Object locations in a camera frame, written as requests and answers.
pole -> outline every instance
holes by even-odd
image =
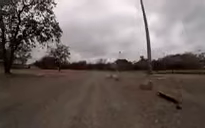
[[[152,74],[152,55],[151,55],[151,44],[150,44],[150,35],[149,35],[149,27],[146,17],[145,8],[143,5],[143,0],[140,0],[141,2],[141,8],[143,13],[143,20],[145,24],[145,31],[146,31],[146,41],[147,41],[147,56],[148,56],[148,74]]]

tree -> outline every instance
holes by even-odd
[[[146,11],[144,8],[143,0],[140,0],[142,13],[143,13],[143,20],[145,24],[145,31],[146,31],[146,41],[147,41],[147,55],[148,55],[148,73],[152,73],[152,53],[151,53],[151,44],[150,44],[150,35],[149,35],[149,25],[147,22]]]
[[[53,12],[55,6],[54,0],[0,0],[0,49],[5,73],[10,73],[20,48],[60,41],[62,30]]]
[[[61,71],[61,65],[66,63],[70,56],[69,47],[63,44],[57,44],[56,48],[51,49],[50,56],[55,58],[58,70]]]

field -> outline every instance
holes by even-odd
[[[0,73],[0,128],[205,128],[205,75],[21,70]],[[182,99],[182,110],[157,96]]]

sky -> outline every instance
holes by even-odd
[[[70,61],[146,56],[139,0],[56,0],[55,14]],[[205,51],[205,0],[144,0],[152,57]],[[44,56],[34,49],[33,58]]]

